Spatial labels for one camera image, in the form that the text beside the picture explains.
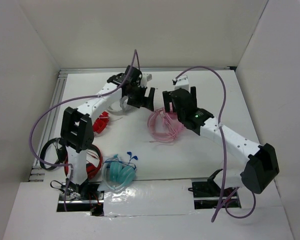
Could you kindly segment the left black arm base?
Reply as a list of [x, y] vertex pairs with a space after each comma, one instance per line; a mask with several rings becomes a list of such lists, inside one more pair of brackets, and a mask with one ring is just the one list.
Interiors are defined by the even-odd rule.
[[70, 187], [66, 190], [66, 184], [57, 180], [50, 182], [52, 189], [58, 190], [59, 197], [56, 211], [65, 212], [90, 212], [91, 216], [104, 216], [104, 191], [98, 191], [99, 184], [94, 182], [87, 186], [84, 195], [74, 192]]

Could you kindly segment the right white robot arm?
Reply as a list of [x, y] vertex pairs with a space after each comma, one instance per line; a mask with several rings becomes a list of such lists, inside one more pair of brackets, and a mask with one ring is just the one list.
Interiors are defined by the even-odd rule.
[[226, 182], [214, 179], [209, 182], [208, 190], [213, 196], [220, 196], [226, 188], [244, 186], [255, 194], [261, 194], [279, 174], [279, 164], [275, 148], [266, 143], [248, 140], [232, 129], [218, 122], [209, 111], [197, 106], [196, 88], [179, 88], [164, 91], [163, 102], [166, 111], [172, 110], [177, 119], [188, 130], [214, 143], [225, 146], [227, 153], [244, 164], [240, 173], [230, 173]]

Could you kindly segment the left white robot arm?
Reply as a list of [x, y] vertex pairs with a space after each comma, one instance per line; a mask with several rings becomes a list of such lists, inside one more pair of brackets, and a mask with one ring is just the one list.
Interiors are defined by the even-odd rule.
[[96, 97], [76, 108], [67, 107], [63, 112], [60, 135], [67, 151], [68, 167], [67, 183], [71, 194], [78, 200], [87, 197], [89, 193], [88, 174], [86, 170], [87, 150], [94, 141], [93, 124], [96, 119], [113, 103], [124, 96], [127, 103], [136, 108], [154, 110], [155, 88], [150, 88], [145, 96], [147, 83], [151, 74], [142, 74], [135, 69], [133, 73], [120, 73], [111, 76]]

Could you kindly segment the pink headphones with cable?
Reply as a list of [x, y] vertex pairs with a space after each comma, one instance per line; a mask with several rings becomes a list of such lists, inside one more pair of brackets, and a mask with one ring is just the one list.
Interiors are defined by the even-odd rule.
[[[157, 130], [157, 118], [160, 118], [163, 131]], [[156, 109], [147, 119], [147, 128], [153, 138], [151, 143], [172, 144], [184, 129], [182, 123], [178, 121], [175, 112], [166, 112], [164, 107]]]

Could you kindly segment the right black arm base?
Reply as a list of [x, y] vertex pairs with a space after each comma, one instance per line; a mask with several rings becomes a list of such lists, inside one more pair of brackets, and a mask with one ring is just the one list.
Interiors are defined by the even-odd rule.
[[221, 188], [215, 183], [215, 177], [223, 169], [216, 170], [204, 181], [193, 181], [192, 186], [187, 190], [194, 198], [194, 209], [215, 209], [218, 205]]

